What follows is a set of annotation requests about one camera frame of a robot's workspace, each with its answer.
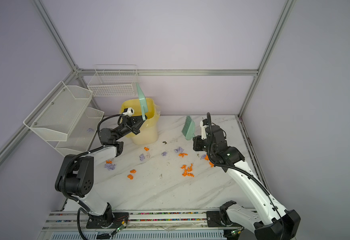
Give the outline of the orange paper scrap near dustpan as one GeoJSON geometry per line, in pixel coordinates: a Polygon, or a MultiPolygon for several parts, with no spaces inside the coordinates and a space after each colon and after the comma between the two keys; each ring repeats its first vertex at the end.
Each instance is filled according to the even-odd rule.
{"type": "Polygon", "coordinates": [[[187,155],[188,155],[188,154],[186,154],[186,153],[180,153],[180,154],[179,154],[179,156],[182,157],[182,158],[184,158],[184,157],[187,156],[187,155]]]}

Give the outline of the green hand brush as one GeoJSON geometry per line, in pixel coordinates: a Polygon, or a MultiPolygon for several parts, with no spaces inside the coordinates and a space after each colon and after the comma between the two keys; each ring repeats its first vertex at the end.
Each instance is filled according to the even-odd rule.
{"type": "Polygon", "coordinates": [[[182,129],[182,134],[187,141],[190,141],[195,137],[195,122],[191,116],[186,117],[186,121],[182,129]]]}

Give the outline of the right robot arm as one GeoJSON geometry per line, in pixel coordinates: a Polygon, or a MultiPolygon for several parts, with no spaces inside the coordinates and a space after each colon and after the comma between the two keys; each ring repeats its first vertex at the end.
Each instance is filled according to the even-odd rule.
{"type": "Polygon", "coordinates": [[[253,174],[243,154],[227,143],[226,132],[214,124],[211,114],[201,121],[201,134],[193,137],[193,149],[206,152],[214,167],[222,168],[244,191],[256,211],[240,207],[235,201],[220,206],[220,221],[226,227],[234,224],[251,231],[258,240],[291,240],[295,238],[300,215],[282,205],[253,174]]]}

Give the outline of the orange scrap cluster right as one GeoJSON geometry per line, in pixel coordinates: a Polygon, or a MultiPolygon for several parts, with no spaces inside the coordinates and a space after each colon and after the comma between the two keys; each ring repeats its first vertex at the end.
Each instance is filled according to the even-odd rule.
{"type": "Polygon", "coordinates": [[[192,171],[193,171],[193,164],[191,164],[190,166],[182,165],[181,169],[184,170],[182,176],[184,176],[184,177],[194,177],[195,176],[192,173],[192,171]]]}

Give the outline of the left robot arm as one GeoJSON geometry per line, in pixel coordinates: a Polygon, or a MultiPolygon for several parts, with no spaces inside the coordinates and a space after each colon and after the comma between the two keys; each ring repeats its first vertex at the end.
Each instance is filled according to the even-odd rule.
{"type": "Polygon", "coordinates": [[[123,142],[119,139],[133,133],[138,135],[147,120],[145,114],[133,116],[133,109],[101,120],[96,129],[101,146],[77,155],[64,157],[55,181],[55,190],[80,205],[79,211],[89,216],[89,222],[100,228],[109,228],[116,222],[110,203],[93,190],[94,168],[97,163],[121,155],[123,142]]]}

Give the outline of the purple paper scrap centre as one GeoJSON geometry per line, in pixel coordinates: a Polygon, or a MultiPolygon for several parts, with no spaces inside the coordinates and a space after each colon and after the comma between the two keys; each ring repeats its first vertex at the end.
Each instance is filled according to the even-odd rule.
{"type": "Polygon", "coordinates": [[[177,154],[182,154],[184,152],[184,149],[182,147],[178,147],[177,149],[174,150],[174,152],[177,154]]]}

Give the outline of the upper white mesh shelf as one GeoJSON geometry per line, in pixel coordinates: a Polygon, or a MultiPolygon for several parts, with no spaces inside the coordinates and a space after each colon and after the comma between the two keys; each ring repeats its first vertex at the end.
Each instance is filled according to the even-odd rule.
{"type": "Polygon", "coordinates": [[[59,82],[23,124],[46,142],[66,142],[92,97],[88,89],[59,82]]]}

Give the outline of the cream trash bin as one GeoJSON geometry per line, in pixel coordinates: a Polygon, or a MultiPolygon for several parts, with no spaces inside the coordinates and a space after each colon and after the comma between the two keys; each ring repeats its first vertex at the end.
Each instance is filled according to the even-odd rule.
{"type": "MultiPolygon", "coordinates": [[[[126,135],[126,138],[132,140],[132,142],[136,145],[148,145],[156,142],[158,140],[158,130],[157,130],[157,122],[160,118],[160,107],[157,106],[152,98],[146,98],[148,112],[146,115],[146,121],[140,127],[140,133],[135,135],[133,133],[129,133],[126,135]]],[[[141,107],[139,99],[133,99],[125,101],[120,108],[120,113],[124,111],[124,109],[133,108],[134,117],[141,115],[141,107]]]]}

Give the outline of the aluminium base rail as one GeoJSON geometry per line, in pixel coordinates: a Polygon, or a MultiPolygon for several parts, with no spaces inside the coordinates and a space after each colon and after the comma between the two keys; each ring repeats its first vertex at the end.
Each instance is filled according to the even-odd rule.
{"type": "Polygon", "coordinates": [[[40,240],[238,240],[244,230],[257,240],[295,238],[300,216],[293,210],[271,207],[259,211],[226,203],[219,209],[113,212],[107,223],[83,212],[52,212],[40,240]]]}

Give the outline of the orange scraps left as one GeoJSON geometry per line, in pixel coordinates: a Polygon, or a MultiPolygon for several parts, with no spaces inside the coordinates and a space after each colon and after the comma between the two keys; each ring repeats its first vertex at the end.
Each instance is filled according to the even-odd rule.
{"type": "Polygon", "coordinates": [[[136,170],[131,170],[130,171],[130,174],[127,176],[130,180],[133,180],[133,178],[134,178],[134,174],[136,173],[136,170]]]}

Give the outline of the orange scraps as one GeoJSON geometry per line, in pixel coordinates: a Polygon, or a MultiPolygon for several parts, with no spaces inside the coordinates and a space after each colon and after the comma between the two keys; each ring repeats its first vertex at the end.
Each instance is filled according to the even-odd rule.
{"type": "Polygon", "coordinates": [[[130,174],[127,176],[130,180],[133,180],[133,178],[134,178],[134,174],[136,173],[136,170],[131,170],[130,171],[130,174]]]}
{"type": "Polygon", "coordinates": [[[213,167],[215,166],[215,165],[210,161],[208,155],[202,155],[202,156],[201,156],[201,159],[206,160],[206,161],[210,164],[211,168],[213,168],[213,167]]]}

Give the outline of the green dustpan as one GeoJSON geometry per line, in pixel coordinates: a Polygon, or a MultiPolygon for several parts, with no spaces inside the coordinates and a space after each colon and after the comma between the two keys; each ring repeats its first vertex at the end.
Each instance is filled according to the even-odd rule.
{"type": "Polygon", "coordinates": [[[141,116],[142,116],[142,119],[145,121],[147,119],[145,114],[148,113],[148,104],[146,101],[146,97],[145,97],[139,83],[136,83],[136,90],[137,90],[140,108],[141,108],[141,116]]]}

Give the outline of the white mesh shelf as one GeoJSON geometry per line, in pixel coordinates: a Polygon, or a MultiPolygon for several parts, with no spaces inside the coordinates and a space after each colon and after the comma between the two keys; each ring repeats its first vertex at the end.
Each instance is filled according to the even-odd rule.
{"type": "Polygon", "coordinates": [[[66,142],[92,97],[88,89],[59,82],[23,124],[46,142],[66,142]]]}
{"type": "Polygon", "coordinates": [[[95,137],[97,125],[103,119],[103,116],[103,111],[87,108],[68,140],[66,142],[58,142],[55,150],[62,156],[77,155],[87,151],[95,137]],[[94,132],[87,132],[88,129],[94,129],[94,132]]]}

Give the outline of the lower white mesh shelf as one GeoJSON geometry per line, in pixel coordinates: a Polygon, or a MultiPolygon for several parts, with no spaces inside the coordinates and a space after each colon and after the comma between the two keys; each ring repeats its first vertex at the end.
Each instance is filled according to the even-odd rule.
{"type": "Polygon", "coordinates": [[[87,108],[68,140],[66,142],[58,142],[55,150],[62,156],[77,155],[87,151],[95,137],[97,125],[103,119],[103,116],[103,111],[87,108]],[[88,129],[94,129],[94,132],[87,132],[88,129]]]}

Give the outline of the orange scraps far right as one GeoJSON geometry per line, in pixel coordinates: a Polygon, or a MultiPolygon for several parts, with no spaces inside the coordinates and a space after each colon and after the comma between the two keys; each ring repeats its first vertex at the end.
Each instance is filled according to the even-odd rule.
{"type": "Polygon", "coordinates": [[[210,161],[208,155],[202,155],[202,156],[201,156],[201,159],[206,160],[206,161],[210,164],[211,168],[213,168],[213,167],[215,166],[215,165],[210,161]]]}

